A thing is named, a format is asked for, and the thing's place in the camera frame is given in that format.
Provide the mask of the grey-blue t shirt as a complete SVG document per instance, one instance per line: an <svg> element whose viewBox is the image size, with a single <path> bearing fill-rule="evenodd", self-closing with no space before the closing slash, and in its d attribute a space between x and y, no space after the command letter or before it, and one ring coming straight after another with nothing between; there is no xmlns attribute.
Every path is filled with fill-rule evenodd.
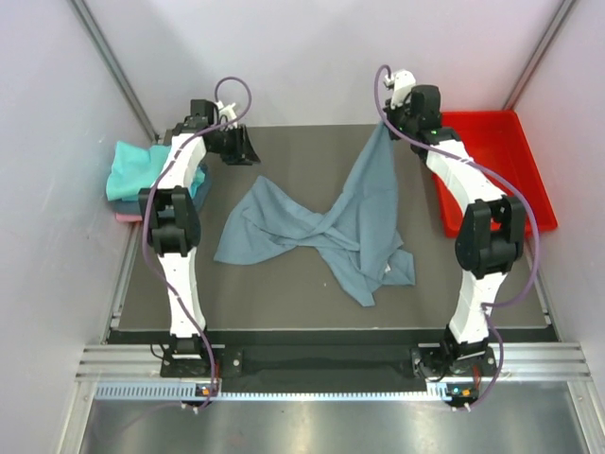
<svg viewBox="0 0 605 454"><path fill-rule="evenodd" d="M348 295L374 306L379 288L416 283L414 257L397 230L398 202L393 144L387 127L378 124L325 213L258 177L228 216L214 260L248 266L314 248Z"/></svg>

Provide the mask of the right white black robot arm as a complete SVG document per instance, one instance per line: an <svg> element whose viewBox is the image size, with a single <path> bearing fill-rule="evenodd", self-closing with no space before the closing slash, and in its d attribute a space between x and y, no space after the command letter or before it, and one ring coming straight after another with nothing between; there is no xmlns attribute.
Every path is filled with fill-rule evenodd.
<svg viewBox="0 0 605 454"><path fill-rule="evenodd" d="M439 378L460 375L488 355L488 320L501 285L523 254L527 212L518 197L506 194L476 167L459 134L443 126L437 86L395 77L385 85L392 92L383 109L390 136L408 141L462 214L455 241L462 269L457 307L438 354L422 358L417 366L421 374L433 368Z"/></svg>

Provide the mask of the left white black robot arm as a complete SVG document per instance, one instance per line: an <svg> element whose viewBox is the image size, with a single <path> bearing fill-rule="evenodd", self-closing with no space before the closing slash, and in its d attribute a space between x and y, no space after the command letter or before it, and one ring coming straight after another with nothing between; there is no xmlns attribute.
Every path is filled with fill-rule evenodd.
<svg viewBox="0 0 605 454"><path fill-rule="evenodd" d="M164 342L163 377L216 379L216 360L205 334L199 305L196 255L201 240L198 209L190 194L207 153L230 166L257 164L242 115L235 103L194 99L190 114L172 131L159 177L139 191L144 256L154 252L160 266L150 268L164 281L170 307L169 339Z"/></svg>

